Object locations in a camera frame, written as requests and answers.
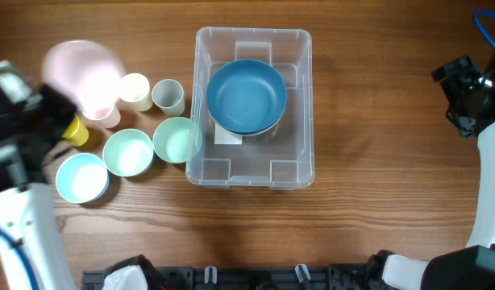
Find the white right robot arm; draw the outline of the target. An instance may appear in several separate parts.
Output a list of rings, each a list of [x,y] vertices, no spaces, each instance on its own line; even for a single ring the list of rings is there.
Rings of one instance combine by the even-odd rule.
[[[430,261],[388,251],[364,269],[365,289],[495,289],[495,45],[485,70],[461,56],[432,73],[448,101],[446,119],[480,154],[476,217],[462,250]]]

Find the pink bowl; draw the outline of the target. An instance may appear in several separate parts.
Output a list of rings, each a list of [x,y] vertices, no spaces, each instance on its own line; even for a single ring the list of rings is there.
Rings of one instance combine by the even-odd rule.
[[[86,113],[114,106],[125,75],[118,54],[90,40],[55,45],[48,50],[41,66],[42,81]]]

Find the mint green bowl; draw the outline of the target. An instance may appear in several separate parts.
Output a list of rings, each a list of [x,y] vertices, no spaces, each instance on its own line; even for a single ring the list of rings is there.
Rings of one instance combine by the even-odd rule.
[[[192,159],[202,147],[202,133],[189,118],[171,117],[155,130],[154,152],[163,161],[182,164]]]
[[[124,129],[106,141],[102,159],[107,169],[121,177],[138,176],[148,170],[154,158],[151,138],[141,130]]]

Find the light blue bowl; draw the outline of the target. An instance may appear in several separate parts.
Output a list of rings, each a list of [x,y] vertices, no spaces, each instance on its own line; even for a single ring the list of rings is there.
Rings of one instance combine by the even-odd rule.
[[[65,160],[56,174],[56,189],[68,202],[82,204],[101,197],[110,182],[106,165],[96,155],[79,153]]]

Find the yellow plastic cup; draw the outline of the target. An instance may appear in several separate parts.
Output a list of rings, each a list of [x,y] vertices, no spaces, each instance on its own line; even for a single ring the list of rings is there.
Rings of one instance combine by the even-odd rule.
[[[89,139],[89,131],[77,115],[63,133],[62,138],[74,147],[84,145]]]

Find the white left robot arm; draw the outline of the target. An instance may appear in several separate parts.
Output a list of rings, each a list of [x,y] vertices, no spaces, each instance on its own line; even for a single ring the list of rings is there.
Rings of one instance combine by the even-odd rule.
[[[76,110],[51,86],[35,89],[0,62],[0,261],[11,289],[76,287],[44,174]]]

